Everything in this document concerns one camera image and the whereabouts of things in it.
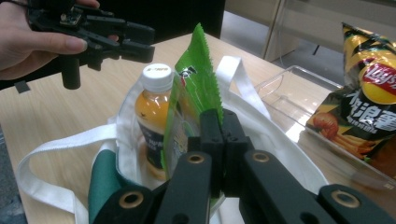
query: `green snack bag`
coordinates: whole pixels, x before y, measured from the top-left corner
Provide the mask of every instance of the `green snack bag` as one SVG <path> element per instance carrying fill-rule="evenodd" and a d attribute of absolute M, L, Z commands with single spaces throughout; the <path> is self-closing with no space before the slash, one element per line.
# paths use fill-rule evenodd
<path fill-rule="evenodd" d="M 163 167 L 168 178 L 178 158 L 187 152 L 188 137 L 199 136 L 199 115 L 215 108 L 222 122 L 218 83 L 201 24 L 195 27 L 190 45 L 175 69 L 163 140 Z"/>

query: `orange juice bottle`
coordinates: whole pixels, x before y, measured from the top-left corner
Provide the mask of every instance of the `orange juice bottle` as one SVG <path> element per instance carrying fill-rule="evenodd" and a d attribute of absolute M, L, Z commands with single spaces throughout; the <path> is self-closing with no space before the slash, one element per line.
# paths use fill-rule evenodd
<path fill-rule="evenodd" d="M 173 84 L 172 69 L 163 63 L 151 64 L 143 69 L 142 84 L 144 90 L 136 99 L 134 112 L 147 143 L 146 164 L 150 174 L 165 180 L 161 153 Z"/>

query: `person's hand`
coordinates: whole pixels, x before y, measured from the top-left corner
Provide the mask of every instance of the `person's hand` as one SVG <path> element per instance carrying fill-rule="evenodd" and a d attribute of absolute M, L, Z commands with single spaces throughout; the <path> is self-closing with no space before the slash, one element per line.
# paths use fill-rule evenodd
<path fill-rule="evenodd" d="M 77 0 L 87 7 L 99 7 L 96 0 Z M 77 54 L 87 48 L 79 38 L 58 33 L 34 32 L 26 9 L 15 4 L 0 4 L 0 80 L 23 77 L 58 56 Z"/>

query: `transparent plastic container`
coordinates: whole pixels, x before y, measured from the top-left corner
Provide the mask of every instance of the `transparent plastic container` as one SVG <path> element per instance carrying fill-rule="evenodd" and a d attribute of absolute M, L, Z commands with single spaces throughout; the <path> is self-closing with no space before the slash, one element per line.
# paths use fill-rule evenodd
<path fill-rule="evenodd" d="M 364 193 L 396 219 L 396 181 L 305 127 L 327 95 L 342 86 L 292 66 L 256 86 L 271 119 L 310 157 L 330 183 Z"/>

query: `bottle label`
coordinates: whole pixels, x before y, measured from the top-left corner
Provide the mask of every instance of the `bottle label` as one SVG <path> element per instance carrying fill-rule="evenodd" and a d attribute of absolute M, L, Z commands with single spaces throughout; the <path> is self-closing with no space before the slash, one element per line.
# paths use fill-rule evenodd
<path fill-rule="evenodd" d="M 161 153 L 163 150 L 163 134 L 156 133 L 148 129 L 146 126 L 140 124 L 140 122 L 139 126 L 148 145 L 148 161 L 156 168 L 163 169 L 163 165 L 161 163 Z"/>

